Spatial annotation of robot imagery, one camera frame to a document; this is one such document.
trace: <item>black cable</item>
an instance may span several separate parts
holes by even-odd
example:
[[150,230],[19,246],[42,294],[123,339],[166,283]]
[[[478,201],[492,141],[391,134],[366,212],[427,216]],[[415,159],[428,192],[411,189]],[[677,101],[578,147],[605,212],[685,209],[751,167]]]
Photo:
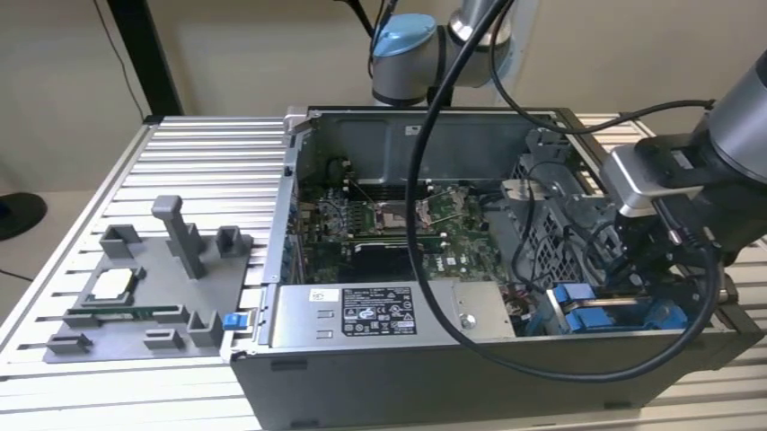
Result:
[[495,84],[495,88],[499,92],[499,95],[502,96],[506,103],[508,103],[508,106],[511,106],[511,108],[516,111],[516,113],[524,119],[527,119],[527,121],[534,123],[541,128],[547,128],[553,132],[563,133],[566,135],[587,135],[590,133],[598,132],[599,130],[605,130],[606,128],[611,128],[611,127],[617,126],[618,124],[625,123],[626,121],[631,121],[633,119],[638,119],[638,118],[641,118],[649,114],[661,112],[662,110],[674,110],[675,108],[689,108],[689,107],[706,108],[707,110],[710,110],[713,108],[714,102],[715,102],[714,99],[711,99],[709,101],[702,101],[702,100],[669,101],[666,103],[659,103],[651,107],[637,110],[635,112],[630,112],[627,114],[623,114],[619,117],[614,118],[613,120],[606,121],[602,124],[597,124],[589,128],[562,128],[562,127],[551,124],[546,120],[539,119],[535,116],[533,116],[526,111],[526,109],[522,106],[519,106],[519,104],[514,100],[512,96],[510,95],[510,93],[503,88],[503,83],[502,83],[502,79],[499,77],[499,69],[496,67],[496,60],[495,60],[496,42],[498,42],[498,38],[499,38],[499,30],[502,28],[502,23],[503,23],[503,18],[499,19],[499,21],[498,21],[498,23],[492,29],[492,34],[490,37],[490,79],[492,80],[492,83]]
[[589,235],[589,238],[586,239],[585,256],[589,259],[593,256],[593,252],[595,253],[595,257],[597,257],[599,266],[602,267],[601,269],[606,268],[607,263],[606,263],[605,259],[602,259],[602,256],[599,255],[599,251],[595,248],[597,238],[599,237],[599,234],[602,233],[602,231],[605,231],[614,224],[615,223],[611,221],[601,224],[597,227],[597,229],[591,232],[591,235]]
[[482,356],[484,359],[487,359],[488,361],[500,366],[504,366],[515,370],[519,373],[530,374],[534,375],[535,377],[551,380],[574,382],[574,383],[610,383],[623,381],[654,371],[674,356],[677,356],[679,352],[685,349],[685,347],[701,335],[706,327],[706,324],[711,320],[714,309],[717,307],[717,300],[719,297],[719,286],[722,285],[722,277],[723,277],[723,271],[719,265],[719,259],[715,254],[714,247],[711,245],[703,245],[702,248],[699,249],[702,253],[703,267],[706,268],[706,276],[705,276],[706,289],[703,293],[705,297],[703,307],[698,316],[693,321],[693,324],[689,326],[687,329],[685,329],[679,338],[659,354],[657,354],[650,359],[643,361],[641,364],[627,369],[602,374],[569,374],[549,370],[541,370],[527,365],[516,364],[515,362],[511,362],[510,360],[499,357],[492,352],[490,352],[483,346],[480,346],[472,339],[470,339],[463,334],[463,332],[454,326],[452,321],[444,315],[443,309],[440,308],[440,303],[438,302],[436,296],[434,295],[434,291],[431,290],[428,275],[419,260],[420,253],[419,253],[419,241],[416,236],[416,228],[418,228],[416,193],[419,185],[420,163],[423,161],[423,155],[427,149],[427,143],[430,142],[431,131],[434,130],[434,126],[436,124],[436,119],[440,114],[440,108],[443,106],[448,90],[455,85],[458,76],[460,75],[466,67],[466,63],[468,62],[468,59],[474,54],[479,41],[484,36],[486,32],[488,31],[490,26],[492,25],[495,19],[502,15],[502,13],[508,12],[508,9],[511,8],[512,4],[514,0],[508,0],[508,2],[504,0],[496,0],[495,2],[492,2],[488,11],[479,20],[478,26],[474,32],[471,33],[468,40],[466,41],[466,44],[460,49],[460,52],[458,53],[455,62],[452,63],[447,71],[443,82],[440,83],[440,87],[438,88],[436,95],[434,97],[434,104],[427,109],[426,119],[423,121],[423,126],[420,128],[416,143],[414,145],[412,156],[407,171],[406,232],[407,232],[407,252],[410,255],[410,264],[412,266],[416,280],[419,282],[419,286],[423,291],[423,296],[427,301],[427,305],[430,306],[431,312],[434,313],[434,317],[440,323],[440,326],[447,331],[450,336],[455,339],[455,341],[463,347],[466,347],[474,353]]
[[24,280],[24,281],[30,281],[32,282],[32,278],[27,277],[27,276],[22,276],[19,274],[16,274],[15,272],[11,271],[6,271],[4,269],[0,269],[0,274],[6,274],[10,277],[18,278],[19,280]]
[[347,6],[351,8],[352,12],[358,16],[358,20],[360,20],[362,27],[364,28],[364,32],[368,33],[368,37],[372,38],[372,26],[371,20],[368,19],[368,15],[362,8],[360,0],[338,0],[344,2]]
[[134,87],[131,87],[131,80],[128,79],[128,70],[126,68],[123,58],[120,57],[120,51],[118,51],[118,47],[115,47],[115,41],[112,40],[112,35],[110,33],[110,28],[107,27],[107,22],[104,21],[104,15],[100,12],[99,0],[94,0],[94,6],[96,7],[96,13],[99,14],[100,26],[103,27],[104,33],[107,34],[107,39],[110,40],[110,46],[112,46],[112,52],[115,53],[118,61],[120,62],[120,68],[123,69],[124,84],[128,87],[128,92],[131,93],[131,99],[134,99],[134,104],[136,105],[136,109],[139,110],[139,116],[142,117],[142,121],[144,121],[146,117],[144,110],[142,110],[142,105],[139,104],[136,94],[134,93]]
[[382,30],[388,24],[388,20],[391,20],[392,15],[395,14],[396,3],[399,0],[382,0],[382,4],[379,5],[379,12],[375,16],[375,27],[372,28],[372,38],[371,38],[371,45],[368,48],[368,76],[372,78],[372,52],[375,51],[375,45],[379,42],[379,37],[382,35]]

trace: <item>slotted aluminum surface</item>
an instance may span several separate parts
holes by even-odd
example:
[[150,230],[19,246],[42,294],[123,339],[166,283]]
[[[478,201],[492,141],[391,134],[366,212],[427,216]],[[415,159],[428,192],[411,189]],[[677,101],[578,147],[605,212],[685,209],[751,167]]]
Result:
[[[582,115],[586,125],[615,118]],[[607,149],[650,136],[641,123],[597,134]],[[255,237],[242,308],[260,293],[268,226],[282,164],[282,119],[170,118],[139,134],[88,204],[76,228],[0,328],[0,429],[259,429],[234,373],[220,358],[47,365],[42,343],[72,305],[100,258],[108,224],[160,234],[147,216],[154,197],[179,193],[186,219],[204,233],[238,224]],[[767,330],[767,251],[743,250],[729,271],[741,303]],[[765,429],[767,342],[719,371],[690,374],[639,411],[519,418],[426,429]]]

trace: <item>blue latch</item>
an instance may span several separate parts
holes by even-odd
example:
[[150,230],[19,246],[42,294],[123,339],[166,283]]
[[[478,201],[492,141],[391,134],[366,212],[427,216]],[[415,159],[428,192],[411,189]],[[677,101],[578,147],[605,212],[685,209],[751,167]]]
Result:
[[558,303],[595,299],[595,290],[587,283],[561,283],[554,288],[554,297]]
[[565,316],[565,320],[573,332],[611,330],[614,325],[613,319],[602,307],[577,308]]
[[224,316],[223,327],[224,330],[247,330],[248,315],[231,312]]

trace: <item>white label sticker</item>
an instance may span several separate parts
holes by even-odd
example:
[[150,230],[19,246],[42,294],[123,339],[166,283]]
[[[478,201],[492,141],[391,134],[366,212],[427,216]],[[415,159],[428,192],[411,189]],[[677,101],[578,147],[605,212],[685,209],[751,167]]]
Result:
[[336,303],[338,297],[338,289],[312,289],[310,291],[310,302],[312,303]]
[[406,126],[406,136],[415,136],[420,132],[420,126]]

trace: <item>black pole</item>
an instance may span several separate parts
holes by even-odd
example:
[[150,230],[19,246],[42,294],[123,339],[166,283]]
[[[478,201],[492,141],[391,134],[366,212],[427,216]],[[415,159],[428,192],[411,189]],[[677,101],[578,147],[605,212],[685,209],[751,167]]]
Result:
[[183,115],[147,0],[107,0],[154,115]]

